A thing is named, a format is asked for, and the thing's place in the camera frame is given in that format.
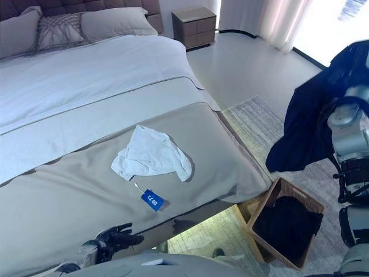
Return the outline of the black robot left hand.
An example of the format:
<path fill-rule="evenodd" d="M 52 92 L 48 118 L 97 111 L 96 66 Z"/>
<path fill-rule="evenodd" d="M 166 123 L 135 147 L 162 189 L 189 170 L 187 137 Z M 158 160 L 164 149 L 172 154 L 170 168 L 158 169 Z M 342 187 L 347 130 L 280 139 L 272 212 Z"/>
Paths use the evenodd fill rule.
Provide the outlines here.
<path fill-rule="evenodd" d="M 144 241 L 143 235 L 132 234 L 132 226 L 132 223 L 114 226 L 96 236 L 95 240 L 100 244 L 97 263 L 110 261 L 116 252 L 139 245 Z"/>

